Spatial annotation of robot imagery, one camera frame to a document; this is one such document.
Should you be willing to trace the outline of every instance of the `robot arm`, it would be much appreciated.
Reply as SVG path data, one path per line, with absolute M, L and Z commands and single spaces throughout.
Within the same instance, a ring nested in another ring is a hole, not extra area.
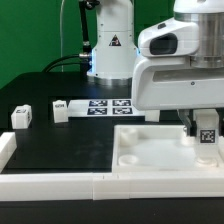
M 142 31 L 132 83 L 139 110 L 224 107 L 224 2 L 176 0 L 174 18 Z

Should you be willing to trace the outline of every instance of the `green wall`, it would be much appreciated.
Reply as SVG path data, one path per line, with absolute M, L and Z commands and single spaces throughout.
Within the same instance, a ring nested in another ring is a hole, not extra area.
M 41 71 L 60 57 L 61 1 L 0 1 L 0 88 L 19 74 Z M 135 0 L 136 39 L 142 29 L 172 17 L 173 4 L 174 0 Z M 81 50 L 78 0 L 66 0 L 64 7 L 64 55 L 68 55 Z M 87 13 L 94 45 L 95 12 Z

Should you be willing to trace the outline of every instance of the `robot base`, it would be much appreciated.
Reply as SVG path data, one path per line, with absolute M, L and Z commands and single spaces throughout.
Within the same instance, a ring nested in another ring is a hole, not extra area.
M 131 86 L 132 78 L 129 79 L 103 79 L 97 76 L 88 76 L 87 80 L 92 83 L 104 85 L 104 86 Z

